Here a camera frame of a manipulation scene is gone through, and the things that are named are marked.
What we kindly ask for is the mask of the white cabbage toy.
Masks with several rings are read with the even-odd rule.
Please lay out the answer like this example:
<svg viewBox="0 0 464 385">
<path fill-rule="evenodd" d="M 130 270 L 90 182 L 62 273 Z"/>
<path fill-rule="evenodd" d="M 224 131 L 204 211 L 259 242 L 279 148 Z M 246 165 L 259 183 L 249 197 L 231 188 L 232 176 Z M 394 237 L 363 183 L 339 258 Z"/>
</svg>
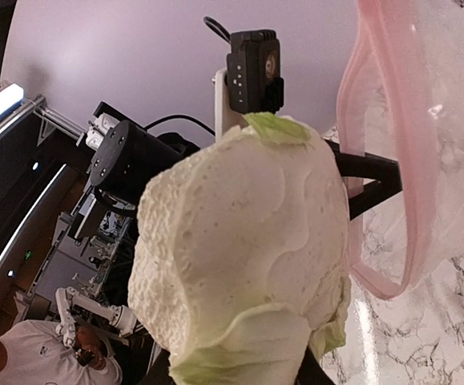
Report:
<svg viewBox="0 0 464 385">
<path fill-rule="evenodd" d="M 349 204 L 333 151 L 291 117 L 246 116 L 151 179 L 128 303 L 178 384 L 292 384 L 345 344 Z"/>
</svg>

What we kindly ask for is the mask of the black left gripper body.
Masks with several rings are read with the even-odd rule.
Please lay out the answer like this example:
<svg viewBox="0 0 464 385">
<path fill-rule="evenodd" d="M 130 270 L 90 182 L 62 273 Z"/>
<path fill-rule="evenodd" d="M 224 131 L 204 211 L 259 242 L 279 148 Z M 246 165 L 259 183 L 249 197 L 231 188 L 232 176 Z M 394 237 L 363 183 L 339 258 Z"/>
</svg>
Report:
<svg viewBox="0 0 464 385">
<path fill-rule="evenodd" d="M 124 120 L 110 129 L 92 159 L 90 182 L 97 201 L 104 194 L 137 205 L 147 183 L 200 148 L 176 132 L 153 136 Z"/>
</svg>

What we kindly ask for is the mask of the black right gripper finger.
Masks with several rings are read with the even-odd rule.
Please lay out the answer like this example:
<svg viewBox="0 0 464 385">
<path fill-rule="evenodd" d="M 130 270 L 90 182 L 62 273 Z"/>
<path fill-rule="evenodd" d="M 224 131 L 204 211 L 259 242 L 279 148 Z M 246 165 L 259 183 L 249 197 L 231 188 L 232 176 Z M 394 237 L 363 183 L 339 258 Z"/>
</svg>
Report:
<svg viewBox="0 0 464 385">
<path fill-rule="evenodd" d="M 298 385 L 334 385 L 334 382 L 321 368 L 309 347 L 305 350 L 295 384 Z"/>
</svg>

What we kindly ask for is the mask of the clear zip top bag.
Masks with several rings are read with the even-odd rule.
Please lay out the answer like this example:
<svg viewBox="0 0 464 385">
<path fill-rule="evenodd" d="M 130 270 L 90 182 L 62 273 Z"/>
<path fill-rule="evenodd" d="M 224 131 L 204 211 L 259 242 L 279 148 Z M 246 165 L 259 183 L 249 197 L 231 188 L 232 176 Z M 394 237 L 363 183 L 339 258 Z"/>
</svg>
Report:
<svg viewBox="0 0 464 385">
<path fill-rule="evenodd" d="M 389 300 L 464 254 L 464 5 L 359 1 L 340 150 L 398 162 L 402 191 L 352 220 L 349 265 Z"/>
</svg>

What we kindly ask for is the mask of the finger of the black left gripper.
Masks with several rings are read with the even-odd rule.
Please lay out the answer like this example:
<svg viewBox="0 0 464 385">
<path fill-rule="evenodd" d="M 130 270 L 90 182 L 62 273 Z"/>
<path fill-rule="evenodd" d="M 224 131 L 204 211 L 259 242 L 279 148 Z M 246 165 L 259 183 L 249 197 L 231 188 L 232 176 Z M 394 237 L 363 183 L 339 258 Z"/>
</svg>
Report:
<svg viewBox="0 0 464 385">
<path fill-rule="evenodd" d="M 337 168 L 342 177 L 367 179 L 362 190 L 354 196 L 349 194 L 349 218 L 355 219 L 361 214 L 402 191 L 401 173 L 398 162 L 371 153 L 363 156 L 340 151 L 339 143 L 325 140 L 331 147 Z"/>
</svg>

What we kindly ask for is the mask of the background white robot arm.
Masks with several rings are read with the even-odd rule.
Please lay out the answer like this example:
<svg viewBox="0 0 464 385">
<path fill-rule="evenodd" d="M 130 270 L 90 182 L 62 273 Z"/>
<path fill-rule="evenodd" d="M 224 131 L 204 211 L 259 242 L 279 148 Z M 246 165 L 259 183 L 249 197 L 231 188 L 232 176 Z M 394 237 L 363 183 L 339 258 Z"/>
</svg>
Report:
<svg viewBox="0 0 464 385">
<path fill-rule="evenodd" d="M 319 360 L 345 342 L 349 223 L 401 191 L 395 160 L 270 114 L 191 155 L 124 121 L 91 181 L 131 204 L 138 239 L 126 305 L 56 291 L 79 364 L 95 356 L 75 324 L 97 319 L 104 338 L 149 333 L 148 383 L 329 383 Z"/>
</svg>

